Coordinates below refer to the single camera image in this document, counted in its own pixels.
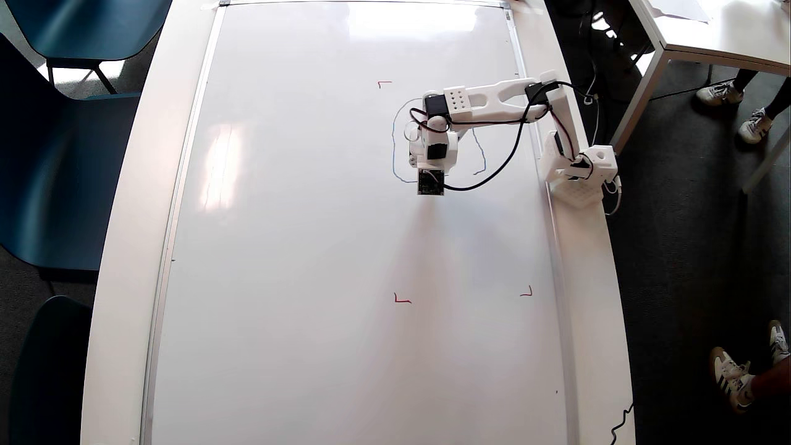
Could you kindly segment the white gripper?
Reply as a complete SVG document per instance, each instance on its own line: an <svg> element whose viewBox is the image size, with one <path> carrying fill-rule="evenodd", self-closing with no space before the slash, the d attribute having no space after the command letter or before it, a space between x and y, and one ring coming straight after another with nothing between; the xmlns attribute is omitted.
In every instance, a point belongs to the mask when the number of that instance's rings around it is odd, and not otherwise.
<svg viewBox="0 0 791 445"><path fill-rule="evenodd" d="M408 163L416 169L449 169L457 164L458 135L447 133L443 117L430 117L423 126L413 124L408 140Z"/></svg>

